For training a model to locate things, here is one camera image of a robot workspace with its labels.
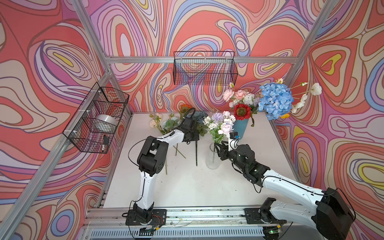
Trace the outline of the pale pink blue rose bouquet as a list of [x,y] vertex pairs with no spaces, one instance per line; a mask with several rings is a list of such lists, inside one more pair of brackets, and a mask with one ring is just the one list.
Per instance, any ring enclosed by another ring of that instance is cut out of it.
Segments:
[[150,127],[156,128],[161,132],[162,135],[170,133],[175,127],[181,123],[180,118],[176,117],[175,114],[169,114],[166,118],[163,118],[161,114],[155,113],[150,114]]

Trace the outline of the clear glass vase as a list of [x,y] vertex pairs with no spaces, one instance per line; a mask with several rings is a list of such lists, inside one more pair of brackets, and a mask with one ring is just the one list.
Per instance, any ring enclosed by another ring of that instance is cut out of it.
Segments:
[[218,151],[215,148],[215,144],[210,144],[210,150],[206,157],[206,166],[210,170],[216,170],[221,164],[221,159],[219,158]]

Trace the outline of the pink rose green bouquet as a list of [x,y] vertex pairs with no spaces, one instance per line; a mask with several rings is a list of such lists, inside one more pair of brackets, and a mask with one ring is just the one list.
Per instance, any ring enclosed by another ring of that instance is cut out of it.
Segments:
[[235,121],[235,116],[229,111],[217,112],[204,118],[204,125],[208,127],[214,142],[214,153],[216,153],[220,159],[222,159],[221,152],[225,148],[222,141],[233,131]]

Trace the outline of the teal ceramic vase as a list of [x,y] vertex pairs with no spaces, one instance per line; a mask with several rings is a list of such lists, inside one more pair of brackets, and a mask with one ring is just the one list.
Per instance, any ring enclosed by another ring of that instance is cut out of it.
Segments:
[[241,140],[245,134],[246,128],[248,126],[249,119],[236,120],[234,123],[234,132],[238,133],[238,139]]

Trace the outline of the red gerbera flower stem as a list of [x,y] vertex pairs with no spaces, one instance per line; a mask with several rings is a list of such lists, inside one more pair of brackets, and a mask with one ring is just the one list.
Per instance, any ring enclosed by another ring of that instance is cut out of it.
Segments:
[[250,106],[245,104],[237,104],[234,107],[234,116],[236,120],[242,121],[247,120],[251,117],[252,109]]

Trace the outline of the pink purple mixed bouquet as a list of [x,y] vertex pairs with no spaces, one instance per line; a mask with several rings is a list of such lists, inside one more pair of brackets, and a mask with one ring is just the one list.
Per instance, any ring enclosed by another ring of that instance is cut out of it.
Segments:
[[258,113],[258,104],[259,104],[259,98],[257,98],[254,94],[248,93],[242,101],[229,101],[229,106],[231,109],[233,109],[234,112],[234,107],[237,104],[245,104],[251,107],[252,109],[252,114],[249,119],[251,119],[252,124],[251,127],[255,126],[255,120],[254,120],[254,115]]

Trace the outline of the large pink peony stem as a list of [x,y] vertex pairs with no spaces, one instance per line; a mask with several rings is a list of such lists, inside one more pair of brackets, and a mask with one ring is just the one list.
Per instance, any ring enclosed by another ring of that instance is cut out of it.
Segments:
[[235,87],[235,84],[230,83],[229,84],[229,88],[224,91],[223,99],[226,102],[229,102],[229,101],[238,101],[238,102],[242,101],[244,99],[244,97],[249,93],[249,92],[244,91],[244,90],[235,91],[234,87]]

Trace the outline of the light blue hydrangea stem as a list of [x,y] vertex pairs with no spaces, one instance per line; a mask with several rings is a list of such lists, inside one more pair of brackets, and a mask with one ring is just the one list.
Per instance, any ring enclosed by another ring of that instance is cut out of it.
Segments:
[[268,121],[277,120],[291,111],[294,98],[286,85],[269,83],[261,86],[260,90],[262,97],[258,103],[258,112],[265,112]]

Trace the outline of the white poppy flower stem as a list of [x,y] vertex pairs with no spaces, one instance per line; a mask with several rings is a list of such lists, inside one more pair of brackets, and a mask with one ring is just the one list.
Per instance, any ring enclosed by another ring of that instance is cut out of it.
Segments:
[[308,91],[302,94],[300,101],[295,105],[292,105],[291,113],[295,114],[299,109],[301,109],[305,105],[309,95],[319,96],[322,94],[322,91],[323,89],[321,85],[319,83],[314,83]]

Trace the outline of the orange poppy flower stem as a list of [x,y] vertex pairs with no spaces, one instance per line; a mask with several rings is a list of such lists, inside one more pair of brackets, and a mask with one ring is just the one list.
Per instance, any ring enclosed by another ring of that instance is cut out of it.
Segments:
[[[276,83],[277,84],[283,84],[283,79],[282,78],[277,79]],[[289,117],[290,117],[290,114],[284,114],[284,115],[280,116],[280,119],[287,119]]]

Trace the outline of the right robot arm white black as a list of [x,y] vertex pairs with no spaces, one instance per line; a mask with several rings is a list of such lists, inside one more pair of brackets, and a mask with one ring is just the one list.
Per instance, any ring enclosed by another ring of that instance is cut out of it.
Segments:
[[267,198],[259,208],[257,221],[265,224],[289,221],[316,229],[328,240],[345,240],[355,221],[338,189],[325,191],[306,186],[282,176],[255,159],[249,145],[233,149],[228,142],[214,144],[218,157],[229,160],[233,168],[254,187],[269,189],[294,201],[286,204],[275,198]]

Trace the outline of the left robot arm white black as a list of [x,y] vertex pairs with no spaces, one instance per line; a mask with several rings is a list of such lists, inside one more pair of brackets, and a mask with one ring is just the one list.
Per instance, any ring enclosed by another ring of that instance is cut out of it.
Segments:
[[193,118],[183,117],[181,123],[169,133],[145,139],[137,158],[141,174],[139,197],[132,208],[134,219],[139,223],[148,224],[152,221],[156,179],[166,165],[169,148],[180,143],[198,141],[200,137],[197,125]]

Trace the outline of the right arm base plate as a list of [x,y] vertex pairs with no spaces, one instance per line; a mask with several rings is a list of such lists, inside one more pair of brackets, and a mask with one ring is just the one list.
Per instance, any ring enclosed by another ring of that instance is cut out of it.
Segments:
[[259,208],[245,208],[241,217],[246,218],[247,224],[286,224],[286,220],[279,220],[272,215],[271,206],[277,200],[267,198]]

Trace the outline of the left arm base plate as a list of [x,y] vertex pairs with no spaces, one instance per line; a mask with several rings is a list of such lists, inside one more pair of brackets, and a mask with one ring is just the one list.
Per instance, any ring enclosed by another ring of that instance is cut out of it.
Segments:
[[129,210],[122,214],[126,226],[162,226],[166,223],[167,210],[155,209],[149,212]]

